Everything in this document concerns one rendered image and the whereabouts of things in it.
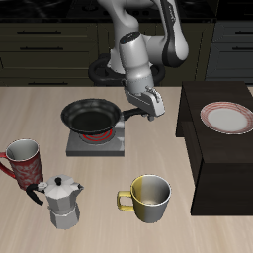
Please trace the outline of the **dark wooden cabinet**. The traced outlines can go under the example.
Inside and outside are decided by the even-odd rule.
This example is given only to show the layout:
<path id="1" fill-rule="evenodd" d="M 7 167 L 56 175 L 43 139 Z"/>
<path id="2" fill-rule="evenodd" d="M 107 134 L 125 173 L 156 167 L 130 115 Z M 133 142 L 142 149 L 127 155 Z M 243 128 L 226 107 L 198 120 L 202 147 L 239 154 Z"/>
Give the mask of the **dark wooden cabinet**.
<path id="1" fill-rule="evenodd" d="M 235 102 L 253 112 L 242 81 L 182 83 L 176 135 L 186 142 L 195 183 L 192 215 L 253 215 L 253 130 L 226 135 L 203 124 L 203 106 Z"/>

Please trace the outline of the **grey drawer cupboard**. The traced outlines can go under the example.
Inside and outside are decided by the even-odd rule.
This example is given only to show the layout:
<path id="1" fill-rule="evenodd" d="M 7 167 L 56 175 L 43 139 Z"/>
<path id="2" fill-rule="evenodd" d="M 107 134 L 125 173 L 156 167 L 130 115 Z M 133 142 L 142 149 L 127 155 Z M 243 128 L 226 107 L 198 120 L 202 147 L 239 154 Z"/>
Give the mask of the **grey drawer cupboard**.
<path id="1" fill-rule="evenodd" d="M 218 0 L 206 80 L 253 86 L 253 0 Z"/>

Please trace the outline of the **silver moka pot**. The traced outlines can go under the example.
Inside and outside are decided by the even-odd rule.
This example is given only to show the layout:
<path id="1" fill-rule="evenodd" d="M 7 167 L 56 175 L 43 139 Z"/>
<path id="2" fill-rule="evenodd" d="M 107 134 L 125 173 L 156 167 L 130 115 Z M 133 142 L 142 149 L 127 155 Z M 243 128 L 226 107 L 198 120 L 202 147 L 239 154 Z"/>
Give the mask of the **silver moka pot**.
<path id="1" fill-rule="evenodd" d="M 72 177 L 57 175 L 46 182 L 31 184 L 27 187 L 27 195 L 38 205 L 42 205 L 36 192 L 44 193 L 48 201 L 50 220 L 57 229 L 69 229 L 79 221 L 80 210 L 76 202 L 77 196 L 84 189 Z"/>

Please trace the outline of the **black frying pan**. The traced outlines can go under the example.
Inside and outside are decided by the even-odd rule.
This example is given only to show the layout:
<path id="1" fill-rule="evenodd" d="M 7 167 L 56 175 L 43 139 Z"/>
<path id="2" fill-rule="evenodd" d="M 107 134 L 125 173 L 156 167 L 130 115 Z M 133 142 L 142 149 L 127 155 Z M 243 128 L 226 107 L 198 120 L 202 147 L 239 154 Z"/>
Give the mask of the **black frying pan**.
<path id="1" fill-rule="evenodd" d="M 61 120 L 72 131 L 95 135 L 114 128 L 120 119 L 127 121 L 135 115 L 146 115 L 146 111 L 134 108 L 121 111 L 105 99 L 82 99 L 67 105 L 61 112 Z"/>

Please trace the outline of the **dark grey stove plate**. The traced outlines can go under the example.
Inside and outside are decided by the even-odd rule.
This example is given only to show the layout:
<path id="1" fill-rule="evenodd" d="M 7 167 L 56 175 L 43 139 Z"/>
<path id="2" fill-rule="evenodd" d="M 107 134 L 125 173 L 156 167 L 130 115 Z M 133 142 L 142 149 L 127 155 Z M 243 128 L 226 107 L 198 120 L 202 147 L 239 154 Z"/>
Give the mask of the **dark grey stove plate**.
<path id="1" fill-rule="evenodd" d="M 120 120 L 107 132 L 84 135 L 69 134 L 67 156 L 125 156 L 125 123 Z"/>

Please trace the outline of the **white plate with red rim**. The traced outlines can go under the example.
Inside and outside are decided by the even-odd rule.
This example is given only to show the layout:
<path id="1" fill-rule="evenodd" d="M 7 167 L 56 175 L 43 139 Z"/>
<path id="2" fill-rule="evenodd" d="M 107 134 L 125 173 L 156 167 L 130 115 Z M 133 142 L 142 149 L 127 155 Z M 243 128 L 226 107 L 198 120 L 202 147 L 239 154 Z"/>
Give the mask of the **white plate with red rim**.
<path id="1" fill-rule="evenodd" d="M 253 113 L 233 102 L 213 102 L 200 111 L 205 126 L 224 134 L 244 134 L 253 130 Z"/>

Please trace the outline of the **yellow and white mug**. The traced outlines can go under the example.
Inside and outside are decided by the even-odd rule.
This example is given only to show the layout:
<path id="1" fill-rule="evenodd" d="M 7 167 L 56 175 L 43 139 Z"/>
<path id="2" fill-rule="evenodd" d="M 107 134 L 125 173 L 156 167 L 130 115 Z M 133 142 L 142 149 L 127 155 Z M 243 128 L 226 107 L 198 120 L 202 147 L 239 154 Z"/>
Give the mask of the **yellow and white mug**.
<path id="1" fill-rule="evenodd" d="M 160 220 L 171 197 L 169 183 L 157 175 L 141 175 L 134 179 L 129 191 L 118 191 L 117 206 L 120 211 L 133 211 L 146 223 Z"/>

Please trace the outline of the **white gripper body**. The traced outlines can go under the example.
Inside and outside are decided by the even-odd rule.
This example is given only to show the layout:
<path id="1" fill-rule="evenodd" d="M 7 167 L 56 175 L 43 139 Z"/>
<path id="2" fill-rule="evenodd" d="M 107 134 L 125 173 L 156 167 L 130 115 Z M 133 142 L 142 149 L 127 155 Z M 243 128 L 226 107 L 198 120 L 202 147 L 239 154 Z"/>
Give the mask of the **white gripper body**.
<path id="1" fill-rule="evenodd" d="M 154 87 L 145 86 L 143 92 L 133 94 L 125 86 L 125 93 L 131 104 L 144 110 L 147 114 L 153 117 L 160 117 L 165 113 L 162 97 Z"/>

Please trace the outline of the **flat black base plate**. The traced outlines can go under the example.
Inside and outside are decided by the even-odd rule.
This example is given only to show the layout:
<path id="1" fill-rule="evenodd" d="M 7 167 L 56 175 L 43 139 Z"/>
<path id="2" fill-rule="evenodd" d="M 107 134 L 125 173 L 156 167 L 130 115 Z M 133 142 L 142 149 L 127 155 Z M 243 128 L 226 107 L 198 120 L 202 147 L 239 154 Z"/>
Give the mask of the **flat black base plate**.
<path id="1" fill-rule="evenodd" d="M 88 70 L 89 78 L 97 87 L 122 87 L 123 74 L 113 71 L 107 66 L 111 59 L 108 53 L 102 53 L 94 61 Z M 155 86 L 159 86 L 165 77 L 165 67 L 163 65 L 152 65 L 150 67 Z"/>

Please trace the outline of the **red patterned mug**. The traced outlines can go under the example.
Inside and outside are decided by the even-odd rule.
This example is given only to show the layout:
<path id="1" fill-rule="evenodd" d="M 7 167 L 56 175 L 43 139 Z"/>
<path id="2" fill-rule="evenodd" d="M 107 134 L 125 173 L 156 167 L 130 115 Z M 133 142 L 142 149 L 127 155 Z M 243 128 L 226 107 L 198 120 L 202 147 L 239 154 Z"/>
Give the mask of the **red patterned mug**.
<path id="1" fill-rule="evenodd" d="M 0 170 L 16 179 L 22 190 L 43 181 L 40 148 L 34 140 L 15 140 L 4 152 L 0 152 L 0 158 L 7 159 L 11 166 L 8 169 L 0 162 Z"/>

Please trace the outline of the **dark kitchen cupboards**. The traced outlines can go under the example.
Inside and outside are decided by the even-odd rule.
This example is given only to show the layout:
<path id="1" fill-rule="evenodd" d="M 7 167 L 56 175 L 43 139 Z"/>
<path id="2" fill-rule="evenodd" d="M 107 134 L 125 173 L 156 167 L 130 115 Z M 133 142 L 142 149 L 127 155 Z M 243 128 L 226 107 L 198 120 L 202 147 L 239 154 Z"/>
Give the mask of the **dark kitchen cupboards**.
<path id="1" fill-rule="evenodd" d="M 205 0 L 176 0 L 180 23 L 185 10 L 197 16 L 209 5 Z M 139 31 L 162 36 L 159 10 L 128 8 Z M 202 26 L 183 25 L 189 47 L 177 73 L 194 78 Z M 115 47 L 113 20 L 98 0 L 0 0 L 0 86 L 92 86 L 89 66 Z"/>

